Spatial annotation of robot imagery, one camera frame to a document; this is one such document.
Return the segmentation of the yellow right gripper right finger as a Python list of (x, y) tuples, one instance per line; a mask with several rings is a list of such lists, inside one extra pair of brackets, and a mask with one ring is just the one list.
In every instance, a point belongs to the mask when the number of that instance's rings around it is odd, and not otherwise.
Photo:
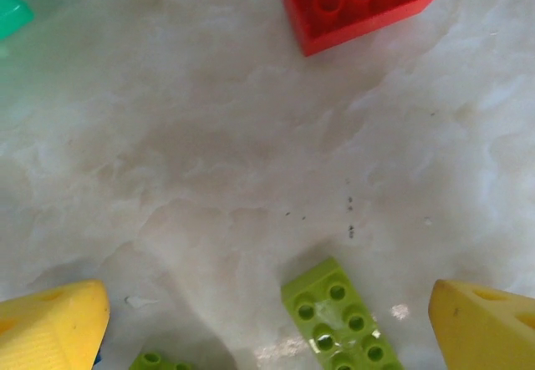
[(438, 280), (429, 318), (448, 370), (535, 370), (535, 298)]

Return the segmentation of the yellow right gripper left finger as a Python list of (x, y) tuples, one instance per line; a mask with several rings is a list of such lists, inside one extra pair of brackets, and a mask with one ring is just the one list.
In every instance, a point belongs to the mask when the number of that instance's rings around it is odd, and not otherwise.
[(100, 280), (0, 302), (0, 370), (91, 370), (109, 319)]

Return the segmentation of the long red lego brick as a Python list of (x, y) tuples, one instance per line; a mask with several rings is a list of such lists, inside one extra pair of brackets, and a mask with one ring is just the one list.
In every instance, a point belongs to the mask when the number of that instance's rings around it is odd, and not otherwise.
[(283, 0), (308, 57), (423, 11), (433, 0)]

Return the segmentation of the thick lime lego brick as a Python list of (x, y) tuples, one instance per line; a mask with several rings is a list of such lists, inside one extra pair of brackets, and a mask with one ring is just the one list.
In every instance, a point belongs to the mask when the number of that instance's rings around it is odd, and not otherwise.
[(195, 367), (189, 362), (173, 362), (158, 352), (142, 352), (128, 370), (195, 370)]

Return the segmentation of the flat lime lego brick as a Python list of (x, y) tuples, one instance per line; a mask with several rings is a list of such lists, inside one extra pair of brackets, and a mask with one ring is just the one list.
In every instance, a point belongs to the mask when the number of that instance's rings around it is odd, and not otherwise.
[(283, 285), (281, 299), (323, 370), (405, 370), (333, 257)]

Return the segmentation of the green bin holding red bricks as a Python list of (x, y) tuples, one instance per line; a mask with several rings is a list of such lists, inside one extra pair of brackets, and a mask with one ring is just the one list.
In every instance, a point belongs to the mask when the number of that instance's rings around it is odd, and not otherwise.
[(24, 0), (0, 0), (0, 40), (4, 40), (33, 20), (33, 11)]

